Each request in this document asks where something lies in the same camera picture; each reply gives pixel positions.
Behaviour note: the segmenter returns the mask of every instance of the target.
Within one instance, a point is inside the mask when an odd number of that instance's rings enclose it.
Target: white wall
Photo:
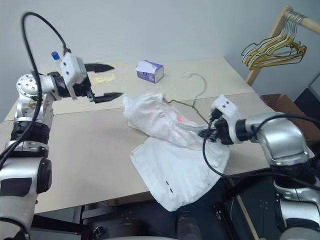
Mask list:
[[[320,21],[318,0],[1,0],[0,120],[17,98],[17,79],[31,69],[20,29],[26,11],[48,19],[85,63],[224,56],[245,78],[243,47],[268,36],[287,5]],[[39,70],[49,68],[61,44],[35,18],[26,28]],[[263,69],[253,85],[259,94],[294,99],[319,71],[320,36],[300,27],[297,38],[308,47],[303,62]]]

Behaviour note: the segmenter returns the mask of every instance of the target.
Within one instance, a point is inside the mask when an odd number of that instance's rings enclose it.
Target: wooden rack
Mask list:
[[[288,11],[293,11],[293,10],[294,9],[291,6],[286,6],[284,9],[282,9],[282,11],[281,11],[273,29],[272,29],[272,32],[271,32],[269,38],[275,37],[281,32],[282,28],[284,27],[285,13]],[[309,29],[317,34],[320,34],[320,23],[317,21],[314,21],[312,19],[305,17],[299,23],[299,25],[306,28],[306,29]],[[248,77],[246,78],[245,82],[247,84],[249,84],[250,86],[252,86],[252,84],[256,80],[260,71],[261,71],[261,68],[251,70]]]

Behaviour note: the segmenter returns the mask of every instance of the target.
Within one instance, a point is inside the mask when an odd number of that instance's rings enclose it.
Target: tissue box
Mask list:
[[[135,70],[138,78],[147,80],[154,84],[165,74],[163,65],[147,60],[140,61]]]

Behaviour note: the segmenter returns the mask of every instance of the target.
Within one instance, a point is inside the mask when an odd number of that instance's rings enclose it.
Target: table surface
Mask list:
[[[212,102],[220,94],[238,105],[244,118],[271,111],[223,58],[163,64],[166,74],[156,84],[137,78],[135,66],[127,64],[126,71],[123,66],[116,66],[118,72],[113,76],[100,75],[98,80],[94,79],[94,87],[105,92],[123,90],[129,96],[161,92],[165,93],[167,99],[191,103],[198,89],[201,92],[203,83],[196,79],[197,76],[192,79],[179,78],[187,70],[202,74],[207,80],[207,90],[196,102],[196,107],[205,116],[208,116]],[[130,159],[130,152],[143,144],[148,136],[128,127],[123,117],[121,99],[96,105],[83,99],[74,102],[63,99],[54,104],[56,115],[48,143],[52,186],[48,192],[38,196],[35,213],[148,191]],[[176,107],[188,119],[203,124],[192,108],[181,104],[176,104]],[[10,138],[13,127],[11,114],[0,124],[0,146],[4,146]],[[227,174],[267,166],[259,144],[244,142],[232,145],[230,152],[225,170]]]

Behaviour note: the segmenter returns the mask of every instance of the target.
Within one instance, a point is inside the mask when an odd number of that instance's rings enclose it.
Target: white cloth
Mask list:
[[[124,95],[124,116],[128,125],[151,137],[130,154],[131,160],[153,197],[168,211],[202,197],[219,180],[202,154],[203,138],[198,136],[206,125],[186,119],[161,94],[129,98]],[[226,168],[229,147],[207,140],[205,153],[218,171]]]
[[[136,98],[124,94],[123,103],[123,114],[129,127],[179,147],[202,149],[203,139],[198,132],[208,126],[186,119],[174,105],[166,103],[161,94],[146,94]]]

